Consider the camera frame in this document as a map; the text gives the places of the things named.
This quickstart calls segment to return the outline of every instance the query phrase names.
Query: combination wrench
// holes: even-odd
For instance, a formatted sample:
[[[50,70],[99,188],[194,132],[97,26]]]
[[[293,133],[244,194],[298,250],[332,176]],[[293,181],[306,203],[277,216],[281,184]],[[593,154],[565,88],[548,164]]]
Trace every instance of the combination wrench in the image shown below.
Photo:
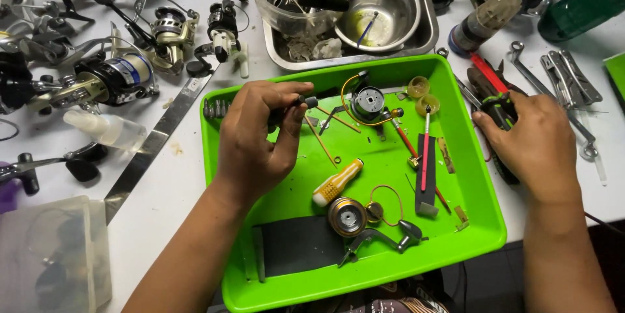
[[[525,45],[523,45],[523,43],[519,41],[512,42],[510,44],[510,52],[512,53],[510,61],[512,62],[514,67],[519,70],[519,72],[521,72],[521,74],[527,79],[527,81],[529,81],[529,83],[531,83],[536,88],[536,90],[538,90],[538,92],[546,94],[558,101],[556,96],[554,96],[547,89],[547,87],[545,87],[545,85],[543,85],[543,83],[540,82],[540,80],[538,80],[538,78],[534,76],[534,74],[532,74],[532,72],[527,69],[525,65],[523,65],[519,60],[519,56],[521,55],[521,52],[524,48]],[[582,136],[586,139],[586,142],[582,145],[584,155],[590,159],[596,158],[599,155],[597,149],[594,148],[594,142],[596,141],[596,138],[584,127],[584,125],[582,125],[582,123],[579,122],[572,110],[566,110],[566,116],[569,118],[569,121],[573,124],[573,126],[575,126],[575,128],[579,131],[579,133],[581,133]]]

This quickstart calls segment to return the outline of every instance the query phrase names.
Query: wooden stick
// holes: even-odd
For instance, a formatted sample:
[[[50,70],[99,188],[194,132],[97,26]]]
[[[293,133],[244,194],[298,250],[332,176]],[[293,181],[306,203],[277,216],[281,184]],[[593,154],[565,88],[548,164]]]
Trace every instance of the wooden stick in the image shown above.
[[[317,140],[319,141],[319,143],[323,147],[323,150],[326,151],[327,157],[330,158],[330,162],[332,162],[332,165],[334,165],[334,167],[338,169],[338,167],[336,166],[336,163],[334,163],[334,159],[332,158],[332,155],[330,155],[330,152],[327,151],[327,148],[323,144],[323,141],[321,141],[321,137],[319,137],[319,135],[317,134],[317,131],[314,130],[314,126],[311,123],[310,119],[307,116],[305,116],[305,115],[304,115],[304,119],[306,119],[306,122],[308,123],[308,126],[311,127],[312,133],[314,133],[315,137],[317,138]]]
[[[317,107],[317,109],[319,109],[319,110],[323,111],[325,114],[327,114],[328,116],[330,116],[330,112],[328,112],[328,110],[325,110],[325,109],[323,109],[323,108],[321,108],[321,107]],[[358,129],[358,128],[356,128],[356,127],[352,126],[352,125],[351,125],[351,124],[349,124],[347,121],[345,121],[345,120],[343,120],[343,119],[341,119],[341,118],[337,117],[337,116],[336,116],[336,114],[334,114],[332,117],[333,117],[334,119],[337,119],[337,120],[338,120],[341,124],[343,124],[343,125],[345,125],[345,126],[349,127],[350,129],[354,130],[354,131],[355,131],[355,132],[357,132],[357,133],[360,133],[360,129]]]

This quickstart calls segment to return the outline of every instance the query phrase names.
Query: hand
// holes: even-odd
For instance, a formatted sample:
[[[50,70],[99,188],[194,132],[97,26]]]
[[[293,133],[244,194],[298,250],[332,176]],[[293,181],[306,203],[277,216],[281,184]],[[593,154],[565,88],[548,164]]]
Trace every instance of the hand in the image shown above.
[[[234,97],[219,128],[217,173],[213,183],[225,185],[235,205],[251,207],[284,180],[298,154],[299,133],[306,104],[291,107],[312,83],[253,81]],[[273,109],[285,108],[275,143],[267,141],[267,119]]]
[[[510,99],[519,118],[508,132],[487,114],[473,113],[500,159],[533,195],[576,183],[575,134],[564,110],[545,94],[525,97],[510,91]]]

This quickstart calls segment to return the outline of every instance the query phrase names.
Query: green bottle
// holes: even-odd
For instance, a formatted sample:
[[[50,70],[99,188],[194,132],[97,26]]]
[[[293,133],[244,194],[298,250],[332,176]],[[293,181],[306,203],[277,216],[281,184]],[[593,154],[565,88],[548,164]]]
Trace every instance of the green bottle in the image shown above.
[[[538,32],[549,42],[568,41],[625,11],[625,0],[560,0],[547,8]]]

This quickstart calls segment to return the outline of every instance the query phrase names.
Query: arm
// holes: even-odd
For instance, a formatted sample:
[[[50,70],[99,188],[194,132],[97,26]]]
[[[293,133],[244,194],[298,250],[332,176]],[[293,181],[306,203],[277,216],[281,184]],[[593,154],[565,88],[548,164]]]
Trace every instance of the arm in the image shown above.
[[[251,82],[232,101],[219,129],[217,173],[123,309],[206,312],[249,209],[291,172],[310,83]],[[276,143],[267,141],[270,110],[284,108]]]
[[[518,121],[504,132],[483,113],[473,119],[527,187],[523,242],[529,312],[615,312],[594,254],[576,174],[575,134],[548,96],[511,92]]]

